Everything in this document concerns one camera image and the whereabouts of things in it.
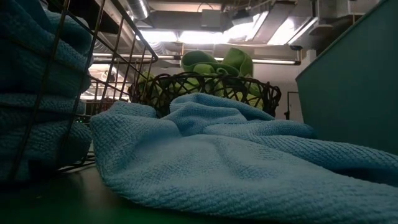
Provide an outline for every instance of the teal wall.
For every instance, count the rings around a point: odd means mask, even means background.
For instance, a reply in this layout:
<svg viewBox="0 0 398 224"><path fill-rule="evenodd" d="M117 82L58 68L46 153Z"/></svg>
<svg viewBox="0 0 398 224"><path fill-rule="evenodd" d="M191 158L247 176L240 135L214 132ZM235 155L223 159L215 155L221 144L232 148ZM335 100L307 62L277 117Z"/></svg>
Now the teal wall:
<svg viewBox="0 0 398 224"><path fill-rule="evenodd" d="M382 1L296 81L320 139L398 154L398 0Z"/></svg>

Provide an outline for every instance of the table surface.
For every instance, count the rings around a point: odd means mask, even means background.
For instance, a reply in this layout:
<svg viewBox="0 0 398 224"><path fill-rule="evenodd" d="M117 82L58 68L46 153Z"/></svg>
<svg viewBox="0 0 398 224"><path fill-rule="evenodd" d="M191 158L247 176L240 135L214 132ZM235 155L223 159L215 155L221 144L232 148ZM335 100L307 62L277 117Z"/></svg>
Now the table surface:
<svg viewBox="0 0 398 224"><path fill-rule="evenodd" d="M94 165L1 192L0 215L1 223L248 222L139 206L104 186Z"/></svg>

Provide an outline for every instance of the blue towel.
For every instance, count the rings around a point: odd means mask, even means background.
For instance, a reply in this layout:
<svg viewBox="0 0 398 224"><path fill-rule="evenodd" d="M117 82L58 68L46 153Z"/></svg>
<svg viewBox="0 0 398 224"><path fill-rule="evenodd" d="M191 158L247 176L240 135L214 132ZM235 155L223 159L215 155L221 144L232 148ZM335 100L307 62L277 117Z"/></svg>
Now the blue towel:
<svg viewBox="0 0 398 224"><path fill-rule="evenodd" d="M170 112L156 119L151 107L118 101L92 117L97 167L114 192L224 217L398 222L397 156L312 139L307 125L201 93L175 99Z"/></svg>
<svg viewBox="0 0 398 224"><path fill-rule="evenodd" d="M31 168L34 167L29 167L30 162L37 162L41 167L45 167L44 170L40 170L41 172L51 172L70 165L87 154L91 144L90 129L84 124L74 123L68 141L65 143L63 137L67 131L67 125L68 121L59 121L33 126L18 168L16 181L33 178L34 173ZM7 179L25 128L16 128L0 135L0 181ZM57 153L60 155L58 164L56 164Z"/></svg>
<svg viewBox="0 0 398 224"><path fill-rule="evenodd" d="M37 93L52 51L60 14L44 11L38 0L2 0L0 7L0 91ZM85 72L91 34L65 19L45 92L75 97Z"/></svg>
<svg viewBox="0 0 398 224"><path fill-rule="evenodd" d="M0 94L0 134L27 125L32 115L36 97L37 95L25 93ZM40 102L35 123L70 119L74 104L75 99L45 95ZM79 102L76 113L85 113L85 104L83 102Z"/></svg>

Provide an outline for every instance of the white wall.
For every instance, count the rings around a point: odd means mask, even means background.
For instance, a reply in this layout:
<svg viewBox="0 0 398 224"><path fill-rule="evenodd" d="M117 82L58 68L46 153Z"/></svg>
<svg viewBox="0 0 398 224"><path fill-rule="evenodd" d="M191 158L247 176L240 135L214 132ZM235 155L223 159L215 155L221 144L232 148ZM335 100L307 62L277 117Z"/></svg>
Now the white wall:
<svg viewBox="0 0 398 224"><path fill-rule="evenodd" d="M315 59L315 51L307 51L307 56L302 60L301 65L254 65L254 78L261 82L270 82L271 85L278 86L282 92L279 106L276 109L276 118L285 119L287 111L287 92L297 91L295 78ZM290 94L290 119L303 122L299 96Z"/></svg>

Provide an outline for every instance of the ductwork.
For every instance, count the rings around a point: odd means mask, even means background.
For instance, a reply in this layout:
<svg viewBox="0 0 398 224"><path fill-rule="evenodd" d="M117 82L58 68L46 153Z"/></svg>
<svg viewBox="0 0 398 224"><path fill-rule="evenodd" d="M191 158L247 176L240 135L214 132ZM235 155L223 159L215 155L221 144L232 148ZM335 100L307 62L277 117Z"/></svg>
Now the ductwork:
<svg viewBox="0 0 398 224"><path fill-rule="evenodd" d="M134 19L143 20L149 16L150 10L146 0L127 0Z"/></svg>

